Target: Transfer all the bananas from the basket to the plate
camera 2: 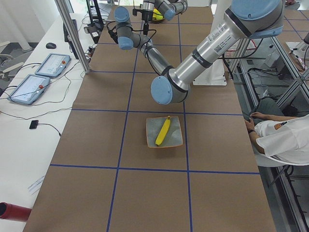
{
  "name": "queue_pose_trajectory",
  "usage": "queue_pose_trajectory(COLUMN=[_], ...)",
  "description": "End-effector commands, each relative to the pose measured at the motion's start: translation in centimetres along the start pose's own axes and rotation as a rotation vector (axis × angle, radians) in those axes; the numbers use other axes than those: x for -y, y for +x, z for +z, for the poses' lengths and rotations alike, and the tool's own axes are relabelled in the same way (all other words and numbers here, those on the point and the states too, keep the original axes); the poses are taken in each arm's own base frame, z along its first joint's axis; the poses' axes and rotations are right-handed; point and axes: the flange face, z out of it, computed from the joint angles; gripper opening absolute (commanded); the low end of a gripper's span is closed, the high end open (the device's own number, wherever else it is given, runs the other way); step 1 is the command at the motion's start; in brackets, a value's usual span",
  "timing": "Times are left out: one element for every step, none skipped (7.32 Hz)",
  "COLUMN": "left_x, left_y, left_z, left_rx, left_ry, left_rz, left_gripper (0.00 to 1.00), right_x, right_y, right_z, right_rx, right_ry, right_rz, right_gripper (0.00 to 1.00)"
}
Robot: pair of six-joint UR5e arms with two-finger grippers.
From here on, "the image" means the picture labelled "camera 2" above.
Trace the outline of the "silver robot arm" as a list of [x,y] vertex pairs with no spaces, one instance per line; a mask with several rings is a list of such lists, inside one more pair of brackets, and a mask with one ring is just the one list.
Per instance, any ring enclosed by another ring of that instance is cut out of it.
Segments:
[[279,35],[283,28],[283,15],[282,0],[232,1],[217,28],[177,68],[170,68],[165,75],[152,81],[152,98],[159,104],[184,101],[193,80],[236,41]]
[[170,21],[174,16],[182,14],[187,10],[186,0],[145,0],[142,8],[133,9],[132,14],[142,13],[143,34],[133,31],[130,22],[130,13],[127,8],[119,6],[114,10],[116,22],[117,43],[122,50],[136,48],[140,50],[144,57],[148,59],[150,65],[158,75],[166,75],[173,66],[163,57],[158,49],[153,45],[152,39],[147,36],[149,22],[153,19],[154,9],[157,9],[164,17]]

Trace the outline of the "person's hand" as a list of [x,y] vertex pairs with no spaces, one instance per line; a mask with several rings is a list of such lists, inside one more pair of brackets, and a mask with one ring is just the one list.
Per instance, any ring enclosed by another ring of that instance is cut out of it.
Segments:
[[254,121],[252,118],[250,118],[249,120],[244,120],[246,128],[247,128],[247,132],[250,133],[252,131],[254,131]]

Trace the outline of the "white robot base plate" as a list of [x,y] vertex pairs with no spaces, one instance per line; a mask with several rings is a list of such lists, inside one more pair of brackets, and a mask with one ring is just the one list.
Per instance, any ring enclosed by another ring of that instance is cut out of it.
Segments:
[[[228,8],[230,0],[218,0],[213,17],[211,32],[223,21],[224,11]],[[199,75],[194,81],[195,86],[226,86],[225,69],[223,61],[216,60],[208,69]]]

